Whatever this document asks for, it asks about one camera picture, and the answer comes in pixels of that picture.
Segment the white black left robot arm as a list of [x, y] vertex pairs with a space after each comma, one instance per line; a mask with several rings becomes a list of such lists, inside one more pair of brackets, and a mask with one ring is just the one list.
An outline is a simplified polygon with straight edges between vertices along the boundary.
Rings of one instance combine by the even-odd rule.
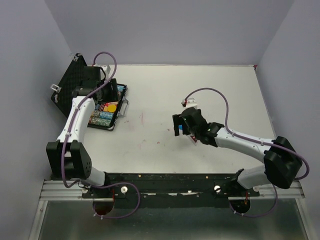
[[104, 198], [110, 194], [111, 185], [106, 180], [107, 174], [92, 166], [84, 146], [84, 137], [97, 102], [118, 95], [114, 78], [117, 64], [114, 64], [110, 77], [102, 67], [95, 65], [94, 68], [103, 72], [103, 78], [83, 80], [81, 85], [75, 87], [66, 123], [56, 141], [47, 143], [46, 154], [53, 175], [60, 177], [66, 188], [82, 182], [91, 185], [93, 191]]

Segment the yellow round button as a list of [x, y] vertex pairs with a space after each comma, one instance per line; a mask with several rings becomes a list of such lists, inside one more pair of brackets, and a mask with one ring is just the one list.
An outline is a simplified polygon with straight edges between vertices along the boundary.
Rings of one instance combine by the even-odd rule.
[[110, 113], [114, 113], [116, 110], [117, 110], [117, 105], [109, 104], [107, 106], [107, 111], [110, 112]]

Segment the triangular all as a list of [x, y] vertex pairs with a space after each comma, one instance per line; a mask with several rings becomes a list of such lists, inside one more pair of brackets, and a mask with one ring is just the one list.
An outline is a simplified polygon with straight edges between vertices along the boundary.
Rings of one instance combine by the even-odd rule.
[[195, 146], [198, 144], [198, 139], [195, 136], [189, 135], [188, 137]]

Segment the black poker set case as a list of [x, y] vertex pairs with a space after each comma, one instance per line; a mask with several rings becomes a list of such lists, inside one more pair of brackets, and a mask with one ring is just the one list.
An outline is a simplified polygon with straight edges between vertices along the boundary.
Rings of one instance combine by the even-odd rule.
[[[61, 78], [60, 82], [58, 84], [51, 85], [51, 89], [53, 90], [51, 100], [65, 117], [69, 116], [72, 109], [72, 99], [76, 96], [77, 93], [86, 96], [93, 90], [103, 85], [104, 81], [107, 80], [105, 77], [101, 79], [100, 70], [102, 70], [102, 68], [100, 68], [99, 65], [87, 65], [82, 54], [76, 53], [71, 58], [71, 63], [68, 66], [63, 77]], [[107, 131], [114, 130], [118, 117], [123, 116], [123, 114], [121, 113], [121, 107], [123, 105], [123, 102], [126, 101], [126, 94], [128, 91], [128, 87], [125, 84], [120, 84], [117, 82], [117, 85], [125, 86], [125, 88], [122, 91], [121, 98], [119, 98], [118, 96], [118, 101], [111, 101], [118, 102], [118, 105], [116, 112], [113, 113], [113, 118], [111, 120], [110, 126], [104, 127], [88, 123], [88, 127]], [[96, 103], [96, 93], [92, 98], [95, 103], [95, 108], [97, 104], [105, 103]]]

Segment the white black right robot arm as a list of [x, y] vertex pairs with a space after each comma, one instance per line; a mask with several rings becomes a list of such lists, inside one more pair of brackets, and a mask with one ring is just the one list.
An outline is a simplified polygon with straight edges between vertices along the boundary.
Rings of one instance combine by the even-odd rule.
[[303, 161], [284, 137], [259, 139], [239, 137], [217, 122], [207, 122], [201, 110], [194, 107], [172, 116], [174, 135], [192, 135], [204, 145], [226, 148], [248, 155], [262, 164], [251, 169], [238, 170], [222, 188], [241, 196], [255, 186], [272, 184], [289, 189], [296, 179]]

